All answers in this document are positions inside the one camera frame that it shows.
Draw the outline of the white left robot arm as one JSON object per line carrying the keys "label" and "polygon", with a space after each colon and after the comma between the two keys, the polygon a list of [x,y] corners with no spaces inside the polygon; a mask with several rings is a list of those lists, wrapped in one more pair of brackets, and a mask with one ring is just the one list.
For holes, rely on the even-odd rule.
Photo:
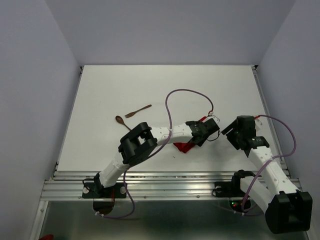
{"label": "white left robot arm", "polygon": [[108,166],[93,178],[93,190],[100,197],[108,196],[111,187],[126,170],[146,161],[159,146],[173,144],[180,152],[187,153],[194,146],[201,147],[209,136],[219,131],[213,117],[187,121],[172,128],[151,127],[142,122],[120,139],[118,153]]}

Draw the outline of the dark wooden fork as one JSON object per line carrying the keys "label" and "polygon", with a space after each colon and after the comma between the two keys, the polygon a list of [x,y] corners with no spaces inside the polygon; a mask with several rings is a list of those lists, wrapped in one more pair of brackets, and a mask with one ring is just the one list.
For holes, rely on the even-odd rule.
{"label": "dark wooden fork", "polygon": [[131,117],[133,117],[135,114],[139,113],[140,111],[146,110],[146,109],[148,109],[148,108],[150,108],[150,107],[152,107],[152,105],[151,105],[151,104],[148,104],[148,105],[146,105],[146,106],[144,106],[144,107],[142,107],[142,108],[140,108],[140,109],[138,109],[138,110],[135,110],[135,111],[132,111],[132,112],[126,114],[124,117],[125,117],[125,118],[131,118]]}

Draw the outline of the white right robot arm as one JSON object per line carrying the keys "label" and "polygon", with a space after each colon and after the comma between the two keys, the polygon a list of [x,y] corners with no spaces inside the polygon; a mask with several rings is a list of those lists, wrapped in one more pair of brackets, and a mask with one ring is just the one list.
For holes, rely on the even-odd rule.
{"label": "white right robot arm", "polygon": [[243,214],[248,198],[260,207],[268,228],[274,234],[308,231],[311,225],[313,199],[300,191],[275,160],[270,145],[257,136],[256,117],[238,116],[222,134],[236,150],[244,151],[258,172],[239,170],[222,187],[224,197],[242,197],[238,206]]}

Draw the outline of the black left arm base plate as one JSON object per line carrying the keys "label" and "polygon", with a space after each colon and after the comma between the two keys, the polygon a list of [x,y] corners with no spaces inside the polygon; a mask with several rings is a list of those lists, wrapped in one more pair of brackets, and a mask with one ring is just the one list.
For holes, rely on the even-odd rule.
{"label": "black left arm base plate", "polygon": [[83,199],[125,199],[127,192],[123,183],[116,183],[107,188],[97,187],[93,178],[82,180],[82,198]]}

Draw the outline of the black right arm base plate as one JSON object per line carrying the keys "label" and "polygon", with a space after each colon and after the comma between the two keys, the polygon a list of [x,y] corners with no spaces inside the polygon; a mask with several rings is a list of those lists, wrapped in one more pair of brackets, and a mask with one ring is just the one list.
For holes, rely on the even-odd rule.
{"label": "black right arm base plate", "polygon": [[216,181],[212,195],[217,198],[240,198],[245,196],[245,191],[242,191],[239,183],[232,181]]}

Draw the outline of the dark wooden spoon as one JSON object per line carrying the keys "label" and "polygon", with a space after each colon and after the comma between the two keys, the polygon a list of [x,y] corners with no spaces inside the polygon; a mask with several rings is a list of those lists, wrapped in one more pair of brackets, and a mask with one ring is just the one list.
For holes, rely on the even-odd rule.
{"label": "dark wooden spoon", "polygon": [[125,122],[124,122],[124,120],[123,120],[123,118],[122,118],[121,116],[116,115],[116,116],[115,116],[115,120],[116,120],[117,123],[125,126],[129,131],[131,130],[131,129],[125,124]]}

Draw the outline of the red cloth napkin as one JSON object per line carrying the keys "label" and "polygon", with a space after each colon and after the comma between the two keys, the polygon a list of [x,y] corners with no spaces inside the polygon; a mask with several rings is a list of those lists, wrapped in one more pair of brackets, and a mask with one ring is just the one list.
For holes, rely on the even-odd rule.
{"label": "red cloth napkin", "polygon": [[182,142],[175,142],[173,145],[182,153],[186,154],[189,150],[196,146],[193,142],[182,143]]}

